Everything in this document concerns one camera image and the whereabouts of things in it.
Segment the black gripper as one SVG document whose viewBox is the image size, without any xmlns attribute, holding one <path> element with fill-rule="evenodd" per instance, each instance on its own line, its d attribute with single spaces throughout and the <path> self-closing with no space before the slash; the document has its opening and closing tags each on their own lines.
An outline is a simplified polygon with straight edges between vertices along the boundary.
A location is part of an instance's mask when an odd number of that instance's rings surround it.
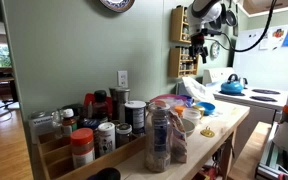
<svg viewBox="0 0 288 180">
<path fill-rule="evenodd" d="M 189 46 L 189 56 L 196 59 L 196 54 L 201 54 L 203 64 L 207 63 L 208 50 L 204 48 L 204 35 L 198 33 L 191 37 L 191 46 Z"/>
</svg>

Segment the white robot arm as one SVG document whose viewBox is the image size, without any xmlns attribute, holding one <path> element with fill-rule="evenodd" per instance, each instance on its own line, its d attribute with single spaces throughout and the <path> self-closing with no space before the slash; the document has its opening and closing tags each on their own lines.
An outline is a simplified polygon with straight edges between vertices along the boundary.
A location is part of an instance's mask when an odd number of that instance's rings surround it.
<svg viewBox="0 0 288 180">
<path fill-rule="evenodd" d="M 204 45 L 204 37 L 220 35 L 219 31 L 208 29 L 205 24 L 215 21 L 221 15 L 221 12 L 220 0 L 194 0 L 187 8 L 191 41 L 189 55 L 194 58 L 201 56 L 203 63 L 206 63 L 206 57 L 208 56 L 207 47 Z"/>
</svg>

